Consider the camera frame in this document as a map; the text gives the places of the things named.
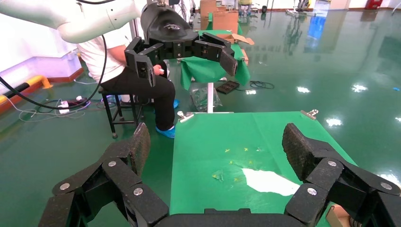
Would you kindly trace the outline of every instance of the white cable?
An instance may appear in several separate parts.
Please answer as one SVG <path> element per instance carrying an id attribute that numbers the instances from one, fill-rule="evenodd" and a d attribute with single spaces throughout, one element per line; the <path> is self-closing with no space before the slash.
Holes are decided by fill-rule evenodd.
<path id="1" fill-rule="evenodd" d="M 79 83 L 79 84 L 85 84 L 85 85 L 87 85 L 87 84 L 97 84 L 97 82 L 93 82 L 93 83 L 79 82 L 79 81 L 76 81 L 75 79 L 74 79 L 74 82 Z"/>
<path id="2" fill-rule="evenodd" d="M 84 115 L 85 115 L 85 112 L 82 112 L 82 114 L 79 115 L 78 117 L 73 117 L 73 115 L 77 114 L 78 111 L 85 109 L 85 108 L 88 107 L 89 104 L 90 104 L 90 101 L 89 101 L 88 104 L 86 104 L 84 107 L 81 107 L 81 108 L 79 108 L 78 110 L 73 110 L 73 111 L 71 111 L 71 113 L 68 113 L 68 114 L 58 114 L 58 113 L 56 112 L 56 110 L 54 110 L 54 114 L 53 114 L 53 113 L 38 113 L 35 109 L 20 110 L 20 109 L 18 109 L 18 108 L 14 105 L 14 103 L 13 103 L 7 96 L 4 96 L 4 97 L 11 103 L 11 105 L 12 105 L 16 110 L 20 111 L 18 117 L 19 117 L 19 119 L 22 120 L 23 122 L 41 122 L 41 121 L 49 120 L 49 119 L 56 118 L 56 117 L 68 117 L 68 118 L 72 118 L 72 119 L 77 119 L 77 118 L 80 118 L 80 117 L 84 116 Z M 23 113 L 31 113 L 31 114 L 32 114 L 32 115 L 31 115 L 31 118 L 32 118 L 33 116 L 35 116 L 36 114 L 37 114 L 37 115 L 52 115 L 53 117 L 48 117 L 48 118 L 41 119 L 41 120 L 37 120 L 37 121 L 26 121 L 26 120 L 23 120 L 23 119 L 21 118 L 21 115 L 22 115 Z"/>

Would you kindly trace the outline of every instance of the green floor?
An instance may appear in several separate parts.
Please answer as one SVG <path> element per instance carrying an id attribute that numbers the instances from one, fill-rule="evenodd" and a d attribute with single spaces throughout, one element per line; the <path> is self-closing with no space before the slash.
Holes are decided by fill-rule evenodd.
<path id="1" fill-rule="evenodd" d="M 397 138 L 401 132 L 401 105 L 397 106 L 397 102 L 401 91 L 393 88 L 401 87 L 401 13 L 391 17 L 389 11 L 379 11 L 376 16 L 331 11 L 324 28 L 316 27 L 314 22 L 311 23 L 310 17 L 295 20 L 284 13 L 267 14 L 265 20 L 257 15 L 244 21 L 241 24 L 244 35 L 255 42 L 254 46 L 243 45 L 251 77 L 273 83 L 275 88 L 257 90 L 256 94 L 235 91 L 220 95 L 223 106 L 216 110 L 318 109 L 318 121 L 359 166 L 399 183 L 401 156 Z M 313 28 L 323 29 L 323 33 L 313 32 Z M 180 87 L 179 67 L 175 62 L 171 63 L 171 75 L 177 85 L 177 98 L 181 100 L 179 110 L 194 111 L 188 92 Z M 86 74 L 79 80 L 91 82 Z M 360 86 L 356 87 L 360 92 L 352 89 L 354 85 Z M 299 92 L 297 87 L 310 92 Z M 74 98 L 88 96 L 93 89 L 93 85 L 56 84 L 53 89 L 37 91 L 31 97 L 41 102 Z M 18 107 L 28 109 L 33 105 L 22 102 Z M 145 114 L 152 151 L 142 178 L 169 204 L 173 140 L 156 134 L 152 112 L 148 109 Z M 52 187 L 95 162 L 113 141 L 106 113 L 85 113 L 78 119 L 35 123 L 20 121 L 15 110 L 1 115 L 2 226 L 37 225 L 52 195 Z M 23 116 L 26 120 L 41 118 Z M 333 119 L 341 125 L 330 126 L 328 122 Z M 116 130 L 119 140 L 134 132 L 128 125 L 117 126 Z M 108 205 L 90 226 L 127 224 L 114 206 Z"/>

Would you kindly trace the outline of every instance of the green cloth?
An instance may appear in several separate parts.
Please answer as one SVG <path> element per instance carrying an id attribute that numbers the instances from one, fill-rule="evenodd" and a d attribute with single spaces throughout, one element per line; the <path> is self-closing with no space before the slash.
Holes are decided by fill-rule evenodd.
<path id="1" fill-rule="evenodd" d="M 231 34 L 230 31 L 210 30 L 199 31 L 199 35 L 202 35 L 203 32 L 208 32 L 212 35 Z M 235 52 L 234 58 L 238 61 L 235 78 L 241 85 L 246 85 L 251 78 L 251 75 L 249 74 L 248 67 L 243 60 L 244 55 L 241 51 L 241 47 L 238 44 L 232 44 L 231 49 Z M 215 61 L 209 61 L 197 57 L 184 58 L 181 60 L 181 85 L 186 90 L 188 90 L 191 85 L 192 77 L 194 77 L 197 82 L 210 83 L 220 80 L 222 77 L 225 77 L 226 74 L 226 71 L 224 71 L 220 66 L 220 63 Z"/>
<path id="2" fill-rule="evenodd" d="M 355 164 L 318 121 L 300 112 L 196 114 L 176 125 L 170 214 L 203 213 L 205 208 L 283 213 L 291 196 L 254 190 L 241 168 L 273 171 L 301 185 L 281 145 L 290 122 Z M 328 226 L 324 216 L 318 226 Z"/>
<path id="3" fill-rule="evenodd" d="M 208 27 L 206 28 L 206 30 L 213 30 L 213 13 L 209 13 L 209 19 L 208 19 L 209 23 L 208 23 Z M 242 29 L 241 26 L 238 23 L 238 31 L 237 34 L 242 35 Z"/>

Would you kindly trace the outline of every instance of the man sitting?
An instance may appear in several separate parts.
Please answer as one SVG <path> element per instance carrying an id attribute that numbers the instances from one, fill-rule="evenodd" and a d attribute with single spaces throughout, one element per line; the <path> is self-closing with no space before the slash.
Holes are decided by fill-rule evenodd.
<path id="1" fill-rule="evenodd" d="M 155 77 L 155 86 L 141 80 L 134 75 L 133 70 L 126 67 L 125 48 L 128 39 L 120 30 L 114 30 L 103 35 L 107 47 L 107 61 L 105 73 L 100 86 L 111 92 L 134 94 L 141 98 L 154 99 L 156 114 L 156 131 L 169 138 L 175 137 L 174 127 L 174 97 L 175 88 L 171 81 L 162 76 Z M 93 79 L 97 82 L 103 70 L 105 61 L 105 47 L 101 36 L 87 42 L 77 44 L 81 58 L 85 61 Z M 167 71 L 161 70 L 160 65 L 153 67 L 156 75 L 163 75 Z"/>

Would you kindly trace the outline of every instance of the black pants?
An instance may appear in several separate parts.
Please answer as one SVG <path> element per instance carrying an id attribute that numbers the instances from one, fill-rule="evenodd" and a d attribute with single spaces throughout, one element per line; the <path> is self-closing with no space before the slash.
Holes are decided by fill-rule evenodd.
<path id="1" fill-rule="evenodd" d="M 155 100 L 156 126 L 166 131 L 174 126 L 174 98 L 175 88 L 172 82 L 162 76 L 156 76 L 156 85 L 151 87 L 145 79 L 139 79 L 129 68 L 117 77 L 101 84 L 112 92 L 133 94 L 139 98 L 153 98 Z"/>

